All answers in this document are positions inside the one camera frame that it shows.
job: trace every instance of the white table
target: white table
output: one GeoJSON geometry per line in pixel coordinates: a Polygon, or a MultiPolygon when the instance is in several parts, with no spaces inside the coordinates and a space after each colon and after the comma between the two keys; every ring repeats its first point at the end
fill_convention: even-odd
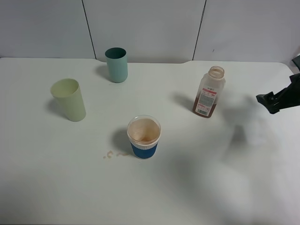
{"type": "Polygon", "coordinates": [[[0,223],[300,223],[300,107],[271,115],[255,99],[290,83],[287,66],[129,63],[128,73],[112,83],[97,60],[0,59],[0,223]],[[191,108],[213,65],[226,84],[205,119],[191,108]],[[81,86],[80,122],[50,94],[64,77],[81,86]],[[147,160],[132,155],[126,135],[140,114],[162,126],[147,160]]]}

